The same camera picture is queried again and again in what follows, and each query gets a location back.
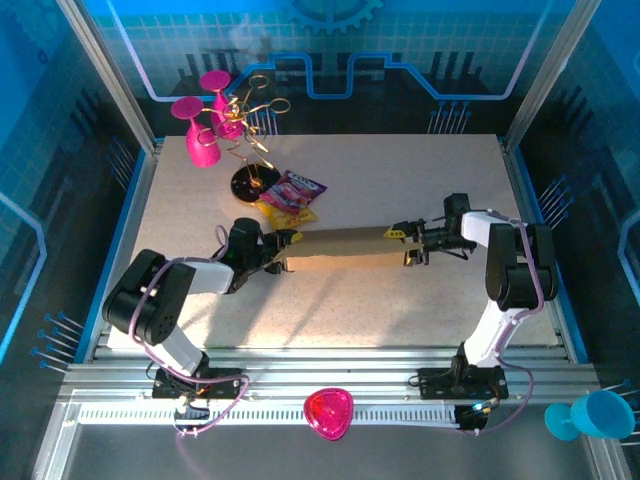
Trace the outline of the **brown cardboard paper box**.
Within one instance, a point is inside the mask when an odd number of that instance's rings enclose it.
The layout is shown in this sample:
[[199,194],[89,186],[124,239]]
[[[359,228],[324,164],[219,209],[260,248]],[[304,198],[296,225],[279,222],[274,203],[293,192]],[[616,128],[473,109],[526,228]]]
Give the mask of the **brown cardboard paper box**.
[[401,267],[422,242],[389,237],[387,227],[312,230],[298,233],[279,260],[289,272]]

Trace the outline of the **purple snack packet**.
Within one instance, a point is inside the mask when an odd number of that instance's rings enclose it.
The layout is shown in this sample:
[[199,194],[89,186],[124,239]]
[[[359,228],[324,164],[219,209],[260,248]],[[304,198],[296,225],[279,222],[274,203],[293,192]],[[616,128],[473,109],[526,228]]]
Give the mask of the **purple snack packet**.
[[324,184],[286,170],[259,199],[285,213],[298,214],[326,190]]

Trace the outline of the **large pink goblet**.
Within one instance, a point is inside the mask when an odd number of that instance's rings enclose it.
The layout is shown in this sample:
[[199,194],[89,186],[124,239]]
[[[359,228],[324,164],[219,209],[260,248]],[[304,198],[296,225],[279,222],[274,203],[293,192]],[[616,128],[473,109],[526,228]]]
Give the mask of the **large pink goblet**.
[[221,159],[221,150],[213,129],[198,120],[203,109],[204,102],[200,98],[185,96],[173,103],[171,114],[190,124],[186,133],[186,148],[192,163],[198,168],[210,168]]

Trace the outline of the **pink triangular bowl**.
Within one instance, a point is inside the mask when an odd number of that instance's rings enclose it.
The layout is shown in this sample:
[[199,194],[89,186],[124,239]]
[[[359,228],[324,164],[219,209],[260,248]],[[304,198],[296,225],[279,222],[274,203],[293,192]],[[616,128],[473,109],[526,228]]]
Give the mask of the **pink triangular bowl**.
[[328,441],[338,441],[352,424],[353,396],[342,388],[324,388],[307,397],[303,412],[315,433]]

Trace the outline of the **small pink goblet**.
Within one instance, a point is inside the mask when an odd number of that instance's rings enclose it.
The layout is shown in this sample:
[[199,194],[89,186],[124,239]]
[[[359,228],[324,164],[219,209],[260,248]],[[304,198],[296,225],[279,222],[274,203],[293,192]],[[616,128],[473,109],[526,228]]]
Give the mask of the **small pink goblet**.
[[244,131],[239,116],[237,98],[225,93],[231,76],[223,70],[212,70],[200,78],[200,86],[214,94],[212,106],[208,109],[214,132],[223,139],[237,139]]

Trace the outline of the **blue goblet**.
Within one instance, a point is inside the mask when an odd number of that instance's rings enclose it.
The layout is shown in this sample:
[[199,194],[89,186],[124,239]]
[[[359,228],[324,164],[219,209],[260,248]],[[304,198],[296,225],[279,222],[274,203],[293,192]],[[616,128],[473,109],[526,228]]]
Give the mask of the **blue goblet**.
[[578,398],[571,405],[548,406],[544,423],[555,438],[570,442],[581,435],[624,439],[633,433],[636,420],[631,406],[621,395],[600,390]]

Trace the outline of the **aluminium side rail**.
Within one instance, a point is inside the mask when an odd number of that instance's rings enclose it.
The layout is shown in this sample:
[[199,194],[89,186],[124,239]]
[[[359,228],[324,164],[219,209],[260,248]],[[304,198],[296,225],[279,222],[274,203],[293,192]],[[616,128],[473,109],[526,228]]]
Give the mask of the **aluminium side rail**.
[[[520,149],[509,150],[502,136],[498,136],[498,142],[521,218],[541,223],[543,217],[538,197]],[[558,293],[553,301],[546,304],[546,308],[569,362],[586,364],[589,362],[589,357],[560,267],[557,267],[557,273]]]
[[122,205],[113,238],[96,287],[84,330],[74,357],[76,363],[91,362],[101,335],[102,306],[111,288],[129,265],[157,162],[164,144],[158,139],[152,153],[140,152]]

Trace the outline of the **aluminium frame rail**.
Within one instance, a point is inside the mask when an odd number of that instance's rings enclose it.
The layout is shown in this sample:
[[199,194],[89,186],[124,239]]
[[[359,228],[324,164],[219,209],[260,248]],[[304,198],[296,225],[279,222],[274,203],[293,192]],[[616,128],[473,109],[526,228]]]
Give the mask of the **aluminium frame rail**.
[[[408,384],[418,369],[446,369],[453,347],[423,348],[239,348],[209,349],[216,367],[241,368],[251,384],[253,402],[293,404],[322,387],[349,390],[363,403],[416,403],[419,392]],[[534,404],[570,401],[599,387],[594,367],[572,362],[565,349],[512,347],[506,380],[509,404],[534,386]],[[149,398],[148,360],[137,350],[100,347],[91,362],[70,366],[59,394],[75,401],[133,401]]]

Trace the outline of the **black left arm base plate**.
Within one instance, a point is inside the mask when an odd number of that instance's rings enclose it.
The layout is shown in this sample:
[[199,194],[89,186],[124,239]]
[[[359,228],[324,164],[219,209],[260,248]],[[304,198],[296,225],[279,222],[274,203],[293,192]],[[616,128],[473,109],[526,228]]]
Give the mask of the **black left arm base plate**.
[[195,381],[186,381],[165,369],[156,371],[151,397],[153,399],[234,399],[241,386],[237,368],[202,368],[195,373]]

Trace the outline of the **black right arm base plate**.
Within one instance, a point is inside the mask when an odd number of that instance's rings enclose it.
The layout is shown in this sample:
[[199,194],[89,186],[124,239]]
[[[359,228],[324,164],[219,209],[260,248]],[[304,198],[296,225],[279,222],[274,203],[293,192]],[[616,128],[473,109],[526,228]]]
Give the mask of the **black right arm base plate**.
[[423,400],[500,400],[509,397],[504,370],[501,367],[470,367],[457,375],[452,369],[421,368],[417,385]]

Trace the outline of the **aluminium frame post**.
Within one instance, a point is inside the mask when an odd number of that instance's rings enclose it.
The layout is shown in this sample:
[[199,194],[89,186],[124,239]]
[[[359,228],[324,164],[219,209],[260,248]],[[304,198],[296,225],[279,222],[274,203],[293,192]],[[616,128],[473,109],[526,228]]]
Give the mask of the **aluminium frame post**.
[[575,1],[505,135],[504,142],[508,150],[514,151],[521,143],[550,91],[566,68],[601,1]]
[[81,0],[55,1],[141,148],[154,154],[156,141],[151,127],[88,10]]

